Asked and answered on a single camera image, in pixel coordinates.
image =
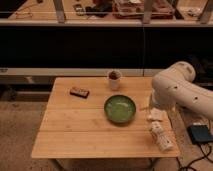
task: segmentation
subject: cup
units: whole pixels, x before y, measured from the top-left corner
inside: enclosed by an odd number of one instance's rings
[[[122,73],[119,70],[110,70],[107,73],[109,88],[113,91],[118,90]]]

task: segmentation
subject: green plate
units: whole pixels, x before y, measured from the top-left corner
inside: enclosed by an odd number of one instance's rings
[[[110,121],[123,124],[132,120],[136,112],[136,106],[129,97],[115,95],[107,99],[104,110]]]

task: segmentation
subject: black object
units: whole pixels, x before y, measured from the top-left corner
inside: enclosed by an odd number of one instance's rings
[[[39,3],[39,4],[42,3],[42,2],[43,2],[43,0],[37,0],[37,3]]]
[[[96,15],[98,17],[104,17],[109,12],[112,12],[112,4],[111,3],[104,3],[101,5],[96,5],[94,7],[87,6],[85,8],[87,15]]]
[[[213,136],[206,125],[191,125],[187,128],[193,144],[206,144],[213,142]]]
[[[25,2],[26,0],[0,0],[0,18],[8,18]]]

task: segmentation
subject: cabinet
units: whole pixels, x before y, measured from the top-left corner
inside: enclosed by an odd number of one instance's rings
[[[213,56],[212,17],[201,23],[189,14],[209,14],[205,6],[212,0],[169,2],[173,18],[144,23],[143,18],[118,19],[114,12],[76,15],[74,4],[92,7],[92,0],[27,0],[0,19],[0,75],[97,76],[109,68],[152,75],[190,55]]]

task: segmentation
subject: table top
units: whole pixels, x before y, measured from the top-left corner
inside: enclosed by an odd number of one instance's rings
[[[75,86],[90,91],[87,99],[69,94]],[[111,91],[106,77],[60,77],[55,80],[33,151],[33,158],[176,157],[179,149],[168,116],[162,126],[174,149],[161,152],[149,133],[148,101],[151,77],[123,77]],[[136,114],[130,124],[107,120],[104,103],[112,95],[130,97]]]

